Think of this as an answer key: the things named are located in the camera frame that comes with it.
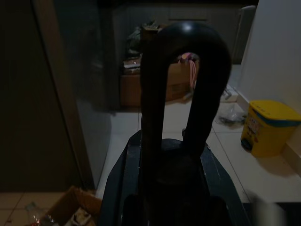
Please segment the yellow container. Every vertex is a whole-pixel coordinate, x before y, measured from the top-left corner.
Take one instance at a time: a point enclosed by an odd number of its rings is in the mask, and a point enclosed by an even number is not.
[[[255,157],[278,155],[300,122],[301,115],[281,102],[251,101],[241,144]]]

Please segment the open cardboard box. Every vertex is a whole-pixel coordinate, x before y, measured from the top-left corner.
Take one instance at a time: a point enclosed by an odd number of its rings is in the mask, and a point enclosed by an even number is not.
[[[102,200],[72,186],[55,205],[48,210],[47,215],[50,215],[59,226],[64,226],[78,208],[81,207],[91,214],[92,221],[94,221],[94,225],[96,225],[101,205]]]
[[[177,100],[190,92],[190,65],[170,64],[166,87],[166,101]],[[123,75],[120,78],[120,102],[122,106],[138,107],[141,101],[140,75]]]

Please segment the u-shaped handle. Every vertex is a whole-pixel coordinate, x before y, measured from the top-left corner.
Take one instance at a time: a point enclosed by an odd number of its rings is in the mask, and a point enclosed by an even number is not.
[[[231,58],[216,31],[204,24],[180,22],[158,33],[144,50],[141,59],[144,170],[151,170],[160,155],[169,65],[185,52],[197,54],[201,64],[183,143],[196,161],[199,161],[203,152],[227,85]]]

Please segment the pile of items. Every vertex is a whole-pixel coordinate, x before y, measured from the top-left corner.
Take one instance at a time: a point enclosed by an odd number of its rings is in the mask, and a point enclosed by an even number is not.
[[[26,206],[30,226],[96,226],[102,200],[71,187],[46,213],[34,203]]]
[[[139,107],[141,99],[140,60],[143,48],[165,25],[156,22],[137,27],[127,39],[127,56],[123,61],[123,75],[120,78],[121,106]],[[166,88],[166,101],[190,97],[195,84],[199,61],[194,54],[179,56],[170,64]]]

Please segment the black plastic machine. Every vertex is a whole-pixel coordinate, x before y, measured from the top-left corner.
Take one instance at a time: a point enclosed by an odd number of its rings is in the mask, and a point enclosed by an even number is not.
[[[186,131],[183,141],[162,139],[168,67],[185,52],[200,58]],[[230,70],[227,47],[208,26],[176,23],[150,42],[141,60],[142,130],[108,177],[98,226],[250,225],[231,178],[206,145]]]

